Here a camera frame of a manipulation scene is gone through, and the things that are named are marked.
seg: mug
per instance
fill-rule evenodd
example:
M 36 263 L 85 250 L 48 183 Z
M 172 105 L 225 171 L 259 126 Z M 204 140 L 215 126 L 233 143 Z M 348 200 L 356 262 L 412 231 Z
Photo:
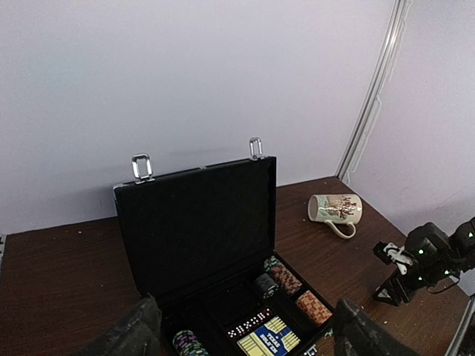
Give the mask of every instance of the mug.
M 356 194 L 312 195 L 308 205 L 309 219 L 326 223 L 342 239 L 351 239 L 356 234 L 355 224 L 363 215 L 363 204 Z M 352 232 L 343 234 L 336 224 L 348 225 Z

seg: stack of poker chips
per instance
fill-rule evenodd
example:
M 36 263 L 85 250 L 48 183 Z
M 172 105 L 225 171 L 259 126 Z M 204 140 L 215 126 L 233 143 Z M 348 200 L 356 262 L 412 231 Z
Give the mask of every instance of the stack of poker chips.
M 311 291 L 303 293 L 296 303 L 318 326 L 332 316 L 332 312 Z
M 294 295 L 302 287 L 301 281 L 275 256 L 269 257 L 264 262 L 264 269 L 289 296 Z
M 180 356 L 209 356 L 208 352 L 190 330 L 182 330 L 173 337 L 173 346 Z
M 277 283 L 267 273 L 261 274 L 254 281 L 254 287 L 264 299 L 270 298 L 279 288 Z

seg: metal pole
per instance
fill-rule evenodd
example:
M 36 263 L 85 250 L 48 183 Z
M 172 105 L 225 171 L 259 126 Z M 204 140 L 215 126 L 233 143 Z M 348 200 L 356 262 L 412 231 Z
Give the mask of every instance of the metal pole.
M 396 0 L 393 12 L 391 13 L 389 26 L 387 28 L 384 44 L 379 54 L 376 69 L 371 79 L 370 86 L 366 97 L 364 98 L 363 106 L 358 115 L 358 121 L 353 130 L 347 149 L 341 159 L 340 165 L 336 172 L 336 176 L 343 180 L 349 173 L 350 166 L 357 157 L 357 150 L 364 138 L 364 132 L 367 129 L 368 121 L 372 109 L 375 107 L 378 95 L 384 84 L 384 80 L 390 72 L 389 64 L 393 61 L 395 49 L 401 41 L 404 15 L 407 13 L 410 6 L 410 0 Z

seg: metal clasp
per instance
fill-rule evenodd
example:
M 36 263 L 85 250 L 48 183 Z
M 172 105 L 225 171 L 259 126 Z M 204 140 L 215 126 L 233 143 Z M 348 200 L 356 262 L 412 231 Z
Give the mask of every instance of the metal clasp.
M 258 159 L 263 157 L 262 154 L 262 141 L 259 137 L 252 137 L 249 140 L 249 149 L 251 151 L 251 159 L 257 161 Z
M 147 174 L 144 175 L 144 176 L 140 175 L 139 161 L 141 159 L 145 160 L 145 167 L 147 169 Z M 133 156 L 132 157 L 132 171 L 134 171 L 135 179 L 138 179 L 137 183 L 142 183 L 142 182 L 146 182 L 146 181 L 149 181 L 149 180 L 153 180 L 153 178 L 151 176 L 154 172 L 151 169 L 150 156 L 148 154 L 136 154 L 135 156 Z

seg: brown table surface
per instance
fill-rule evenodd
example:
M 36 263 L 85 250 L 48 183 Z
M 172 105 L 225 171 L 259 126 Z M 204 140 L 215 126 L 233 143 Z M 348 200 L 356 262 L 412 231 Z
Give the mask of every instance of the brown table surface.
M 404 236 L 368 204 L 348 241 L 308 221 L 310 195 L 350 192 L 336 178 L 279 188 L 277 252 L 334 306 L 350 298 L 421 355 L 443 355 L 468 302 L 458 287 L 421 290 L 398 308 L 376 303 L 371 294 L 395 267 L 374 257 L 373 246 L 403 245 Z M 116 218 L 11 235 L 0 281 L 0 355 L 67 355 L 138 300 Z M 333 339 L 320 341 L 318 351 L 333 355 Z

